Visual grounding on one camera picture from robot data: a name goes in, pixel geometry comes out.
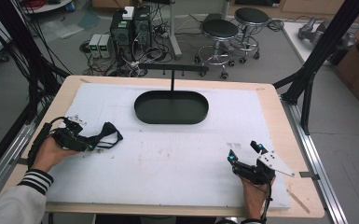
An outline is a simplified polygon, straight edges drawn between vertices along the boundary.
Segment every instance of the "black oval tray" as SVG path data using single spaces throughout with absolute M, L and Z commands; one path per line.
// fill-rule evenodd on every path
M 207 99 L 194 91 L 147 91 L 135 100 L 135 114 L 149 124 L 196 124 L 208 114 Z

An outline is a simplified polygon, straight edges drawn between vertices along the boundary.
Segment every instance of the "gray floor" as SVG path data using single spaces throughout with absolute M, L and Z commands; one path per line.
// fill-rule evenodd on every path
M 55 10 L 39 15 L 39 20 L 42 22 L 60 21 L 64 18 L 62 22 L 70 25 L 80 23 L 86 15 L 89 14 L 85 8 L 79 8 L 74 13 Z M 178 20 L 178 24 L 190 19 Z M 87 30 L 67 39 L 49 41 L 48 45 L 73 74 L 82 74 L 87 69 L 87 60 L 78 47 L 84 41 L 89 40 L 92 34 L 108 32 L 109 26 L 110 20 L 94 20 Z M 194 29 L 180 31 L 197 32 L 198 24 L 190 21 L 186 23 L 186 27 L 194 27 Z M 250 58 L 246 64 L 240 64 L 237 60 L 234 67 L 228 67 L 229 78 L 226 81 L 274 83 L 295 73 L 302 65 L 283 32 L 272 32 L 266 28 L 256 38 L 261 45 L 260 59 Z M 177 39 L 184 56 L 181 60 L 171 63 L 192 64 L 198 48 L 206 43 L 212 43 L 201 35 L 178 35 Z M 35 42 L 39 45 L 41 43 L 39 39 Z M 240 53 L 235 51 L 233 56 L 238 59 Z M 359 101 L 343 85 L 332 69 L 331 66 L 323 66 L 314 81 L 310 132 L 348 222 L 359 223 Z M 185 73 L 182 77 L 179 76 L 179 72 L 177 77 L 220 81 L 220 72 L 221 68 L 210 67 L 205 77 L 200 77 L 196 73 Z M 149 71 L 145 77 L 165 78 L 161 72 L 155 71 Z M 27 103 L 27 85 L 25 78 L 21 76 L 12 61 L 0 62 L 0 140 Z M 287 87 L 280 88 L 278 93 L 283 93 L 286 89 Z M 56 216 L 56 223 L 70 221 L 90 223 L 91 220 L 91 215 Z M 330 223 L 330 219 L 328 215 L 316 219 L 271 217 L 269 223 Z

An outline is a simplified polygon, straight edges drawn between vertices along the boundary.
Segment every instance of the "chair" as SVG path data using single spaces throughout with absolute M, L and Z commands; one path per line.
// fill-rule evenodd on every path
M 246 63 L 248 51 L 255 50 L 254 58 L 260 58 L 260 47 L 258 41 L 252 37 L 254 30 L 262 27 L 269 20 L 269 16 L 263 11 L 251 8 L 242 7 L 235 11 L 235 20 L 243 26 L 242 33 L 235 38 L 235 43 L 230 43 L 234 48 L 245 51 L 245 55 L 240 58 L 240 63 Z
M 195 56 L 195 62 L 202 62 L 202 65 L 205 65 L 206 63 L 211 65 L 222 65 L 223 72 L 220 77 L 227 79 L 228 73 L 226 72 L 225 64 L 228 63 L 229 66 L 234 66 L 235 63 L 228 50 L 221 47 L 220 43 L 233 39 L 238 34 L 237 26 L 229 21 L 213 19 L 204 21 L 201 26 L 201 31 L 205 36 L 214 40 L 214 44 L 200 48 L 198 54 Z M 205 73 L 200 72 L 200 75 L 204 77 Z

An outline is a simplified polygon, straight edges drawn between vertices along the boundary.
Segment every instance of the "round black stool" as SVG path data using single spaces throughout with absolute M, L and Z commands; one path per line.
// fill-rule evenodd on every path
M 234 17 L 243 27 L 242 33 L 236 36 L 236 43 L 231 43 L 231 46 L 245 51 L 245 56 L 240 58 L 240 63 L 246 62 L 248 51 L 252 50 L 255 50 L 254 58 L 258 59 L 260 57 L 260 47 L 252 34 L 254 29 L 264 26 L 269 20 L 269 16 L 259 9 L 243 7 L 235 11 Z
M 236 25 L 229 21 L 224 20 L 209 20 L 205 21 L 201 26 L 201 31 L 205 36 L 214 40 L 214 45 L 207 45 L 200 48 L 198 54 L 195 57 L 195 62 L 205 65 L 206 63 L 211 65 L 222 65 L 223 72 L 221 78 L 228 78 L 225 64 L 234 66 L 234 61 L 231 59 L 231 55 L 228 50 L 220 46 L 220 42 L 229 41 L 238 34 L 238 28 Z

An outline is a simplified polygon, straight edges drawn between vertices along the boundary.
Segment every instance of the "white board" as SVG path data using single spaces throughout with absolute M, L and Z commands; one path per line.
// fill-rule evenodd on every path
M 146 124 L 133 104 L 148 86 L 82 84 L 66 116 L 88 124 L 80 133 L 98 134 L 112 122 L 124 140 L 111 149 L 82 152 L 55 166 L 49 202 L 151 205 L 243 206 L 242 184 L 227 160 L 233 149 L 240 161 L 255 164 L 252 140 L 273 150 L 254 91 L 192 89 L 209 102 L 207 118 L 194 125 Z M 103 139 L 115 142 L 115 136 Z M 277 174 L 270 208 L 290 202 Z

